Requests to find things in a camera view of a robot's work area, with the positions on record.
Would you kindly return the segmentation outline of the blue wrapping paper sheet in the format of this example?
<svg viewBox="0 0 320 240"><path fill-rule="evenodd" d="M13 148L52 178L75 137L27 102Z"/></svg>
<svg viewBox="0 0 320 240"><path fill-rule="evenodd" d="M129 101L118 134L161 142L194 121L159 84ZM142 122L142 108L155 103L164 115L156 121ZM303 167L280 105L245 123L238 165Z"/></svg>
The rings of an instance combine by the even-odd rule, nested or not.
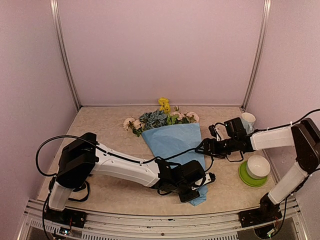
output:
<svg viewBox="0 0 320 240"><path fill-rule="evenodd" d="M183 151L197 147L201 141L200 124L183 123L152 128L142 133L142 137L155 157L168 158ZM203 169L206 169L205 157L191 150L169 162L185 164L197 160ZM208 187L202 186L198 189L199 197L189 201L191 205L198 206L207 200Z"/></svg>

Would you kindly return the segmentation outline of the pink fake rose bunch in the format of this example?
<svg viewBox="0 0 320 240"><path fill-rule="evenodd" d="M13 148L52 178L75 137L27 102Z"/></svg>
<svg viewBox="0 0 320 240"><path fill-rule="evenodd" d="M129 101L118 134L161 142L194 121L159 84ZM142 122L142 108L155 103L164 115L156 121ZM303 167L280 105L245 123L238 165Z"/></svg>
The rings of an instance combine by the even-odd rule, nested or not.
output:
<svg viewBox="0 0 320 240"><path fill-rule="evenodd" d="M168 120L171 125L178 124L193 124L200 121L200 117L193 111L182 113L180 108L176 105L173 107L174 111L169 114Z"/></svg>

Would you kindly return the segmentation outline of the yellow fake flower stem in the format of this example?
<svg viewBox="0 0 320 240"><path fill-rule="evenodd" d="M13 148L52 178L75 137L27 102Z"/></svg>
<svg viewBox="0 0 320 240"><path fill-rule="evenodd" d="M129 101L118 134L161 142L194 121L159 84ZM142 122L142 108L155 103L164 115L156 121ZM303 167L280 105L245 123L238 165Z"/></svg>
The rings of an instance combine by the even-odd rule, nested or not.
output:
<svg viewBox="0 0 320 240"><path fill-rule="evenodd" d="M159 110L163 111L165 114L169 114L171 112L171 106L169 100L165 97L161 97L158 99Z"/></svg>

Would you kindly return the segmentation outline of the light blue ceramic mug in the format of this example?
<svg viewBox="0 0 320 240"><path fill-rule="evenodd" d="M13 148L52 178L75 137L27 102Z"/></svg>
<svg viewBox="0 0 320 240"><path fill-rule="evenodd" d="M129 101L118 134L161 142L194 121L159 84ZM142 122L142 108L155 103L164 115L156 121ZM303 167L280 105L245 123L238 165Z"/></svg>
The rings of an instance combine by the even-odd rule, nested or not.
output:
<svg viewBox="0 0 320 240"><path fill-rule="evenodd" d="M250 134L254 131L254 124L256 122L256 117L253 114L248 112L242 113L241 122L247 134Z"/></svg>

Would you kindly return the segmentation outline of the blue fake rose bunch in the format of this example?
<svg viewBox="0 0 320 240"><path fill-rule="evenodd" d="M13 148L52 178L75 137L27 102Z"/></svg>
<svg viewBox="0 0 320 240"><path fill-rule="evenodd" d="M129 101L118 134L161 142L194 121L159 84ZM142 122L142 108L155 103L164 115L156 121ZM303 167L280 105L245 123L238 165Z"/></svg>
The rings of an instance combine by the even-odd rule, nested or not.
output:
<svg viewBox="0 0 320 240"><path fill-rule="evenodd" d="M156 110L153 112L145 112L139 117L141 123L143 123L143 129L150 130L167 125L167 114L163 110Z"/></svg>

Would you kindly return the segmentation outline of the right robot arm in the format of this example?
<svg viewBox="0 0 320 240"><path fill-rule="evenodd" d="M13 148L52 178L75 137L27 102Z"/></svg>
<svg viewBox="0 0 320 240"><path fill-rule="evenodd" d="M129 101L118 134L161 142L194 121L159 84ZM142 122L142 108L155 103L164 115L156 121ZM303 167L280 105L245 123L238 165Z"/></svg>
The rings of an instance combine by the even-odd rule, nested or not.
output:
<svg viewBox="0 0 320 240"><path fill-rule="evenodd" d="M280 219L284 214L280 204L297 192L320 165L320 131L310 118L248 133L237 117L224 122L228 138L206 138L195 152L224 159L233 152L266 151L272 163L277 160L291 163L276 185L266 193L258 208L239 212L243 228Z"/></svg>

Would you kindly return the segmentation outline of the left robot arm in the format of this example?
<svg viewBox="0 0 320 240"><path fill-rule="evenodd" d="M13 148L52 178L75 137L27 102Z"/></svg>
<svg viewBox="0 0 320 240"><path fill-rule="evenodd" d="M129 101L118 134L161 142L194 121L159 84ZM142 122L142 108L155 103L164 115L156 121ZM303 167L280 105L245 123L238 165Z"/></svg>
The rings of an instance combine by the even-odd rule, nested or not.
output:
<svg viewBox="0 0 320 240"><path fill-rule="evenodd" d="M154 189L160 196L177 194L182 203L200 196L200 188L215 181L213 173L200 162L170 162L166 158L150 160L127 155L100 144L97 135L87 132L61 152L58 171L49 183L49 194L42 210L42 219L72 227L83 228L86 213L66 208L71 193L89 188L91 175L111 176Z"/></svg>

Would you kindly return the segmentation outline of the white ceramic bowl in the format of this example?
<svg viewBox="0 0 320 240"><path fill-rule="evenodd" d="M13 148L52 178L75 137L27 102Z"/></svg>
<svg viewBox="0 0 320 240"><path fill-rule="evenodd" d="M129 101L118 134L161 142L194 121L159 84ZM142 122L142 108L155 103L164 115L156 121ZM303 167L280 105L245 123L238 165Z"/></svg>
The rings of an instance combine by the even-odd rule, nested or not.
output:
<svg viewBox="0 0 320 240"><path fill-rule="evenodd" d="M251 178L260 180L268 176L271 166L263 156L253 155L247 160L246 171Z"/></svg>

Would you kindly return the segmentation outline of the green plate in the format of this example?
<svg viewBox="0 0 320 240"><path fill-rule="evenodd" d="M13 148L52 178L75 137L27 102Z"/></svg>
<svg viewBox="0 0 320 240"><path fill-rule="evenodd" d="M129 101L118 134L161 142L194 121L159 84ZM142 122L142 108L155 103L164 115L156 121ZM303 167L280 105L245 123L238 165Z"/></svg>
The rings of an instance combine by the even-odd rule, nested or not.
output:
<svg viewBox="0 0 320 240"><path fill-rule="evenodd" d="M238 169L238 174L240 179L248 186L258 188L262 187L266 182L268 177L263 177L261 179L255 179L249 175L247 172L247 161L244 161Z"/></svg>

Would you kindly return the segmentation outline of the front aluminium rail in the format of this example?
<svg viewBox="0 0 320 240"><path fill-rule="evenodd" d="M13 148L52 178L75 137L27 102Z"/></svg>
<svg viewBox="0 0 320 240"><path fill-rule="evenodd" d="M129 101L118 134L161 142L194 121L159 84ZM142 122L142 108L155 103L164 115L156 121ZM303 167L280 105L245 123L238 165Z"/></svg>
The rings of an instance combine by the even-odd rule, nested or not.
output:
<svg viewBox="0 0 320 240"><path fill-rule="evenodd" d="M46 239L43 234L43 201L29 200L22 215L17 240ZM239 211L196 215L148 216L82 210L87 213L83 228L72 227L66 240L236 240L240 231L262 227L242 227ZM304 219L294 198L289 198L286 217L275 240L310 240Z"/></svg>

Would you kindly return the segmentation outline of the right aluminium frame post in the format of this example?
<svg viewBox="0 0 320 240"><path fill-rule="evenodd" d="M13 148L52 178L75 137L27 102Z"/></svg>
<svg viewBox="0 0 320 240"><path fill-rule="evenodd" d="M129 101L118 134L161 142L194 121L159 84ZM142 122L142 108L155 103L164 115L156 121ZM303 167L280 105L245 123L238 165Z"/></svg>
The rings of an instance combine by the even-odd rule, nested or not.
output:
<svg viewBox="0 0 320 240"><path fill-rule="evenodd" d="M263 11L262 11L262 18L261 18L261 24L258 34L258 40L257 40L257 46L254 54L253 59L253 65L250 72L249 82L247 85L247 89L244 95L244 99L242 101L241 109L245 112L249 106L249 102L251 99L251 96L253 94L254 85L257 79L259 66L261 63L262 55L263 55L263 49L268 29L268 22L270 17L270 11L271 11L271 0L265 0L263 4Z"/></svg>

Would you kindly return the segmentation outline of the aluminium frame post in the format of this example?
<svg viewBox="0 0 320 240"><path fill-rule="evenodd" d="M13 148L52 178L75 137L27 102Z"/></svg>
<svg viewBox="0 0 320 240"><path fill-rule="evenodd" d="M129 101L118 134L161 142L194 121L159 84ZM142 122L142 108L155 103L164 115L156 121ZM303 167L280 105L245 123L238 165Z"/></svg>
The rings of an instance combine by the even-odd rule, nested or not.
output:
<svg viewBox="0 0 320 240"><path fill-rule="evenodd" d="M51 14L53 18L53 24L56 32L57 42L58 42L58 48L62 60L63 69L66 75L67 84L71 93L71 97L73 100L73 103L75 105L75 108L77 111L79 111L82 107L78 91L76 89L76 84L74 82L74 78L72 75L67 49L64 42L64 35L63 35L63 28L62 28L62 22L60 18L60 12L59 12L59 4L57 0L50 0L50 9Z"/></svg>
<svg viewBox="0 0 320 240"><path fill-rule="evenodd" d="M251 96L253 94L254 85L257 79L259 66L261 63L262 55L263 55L263 49L268 29L268 22L270 17L270 11L271 11L271 0L265 0L263 4L263 11L262 11L262 18L261 18L261 24L258 34L258 40L257 40L257 46L254 54L253 59L253 65L250 72L249 82L247 85L247 89L244 95L244 99L242 101L241 109L245 112L249 106L249 102L251 99Z"/></svg>

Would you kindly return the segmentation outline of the left aluminium frame post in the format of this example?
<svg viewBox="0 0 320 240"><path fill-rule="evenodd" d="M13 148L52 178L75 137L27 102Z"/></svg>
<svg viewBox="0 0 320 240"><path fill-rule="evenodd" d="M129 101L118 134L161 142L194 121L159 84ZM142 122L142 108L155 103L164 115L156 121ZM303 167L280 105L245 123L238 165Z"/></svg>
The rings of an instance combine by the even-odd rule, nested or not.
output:
<svg viewBox="0 0 320 240"><path fill-rule="evenodd" d="M63 28L62 28L62 22L60 18L60 12L59 12L59 4L57 0L50 0L50 9L51 14L53 18L53 24L56 32L57 42L58 42L58 48L62 60L63 69L66 75L67 84L71 93L71 97L73 100L73 103L75 105L75 108L77 111L79 111L82 107L78 91L76 89L76 84L74 82L74 78L72 75L67 49L64 42L64 35L63 35Z"/></svg>

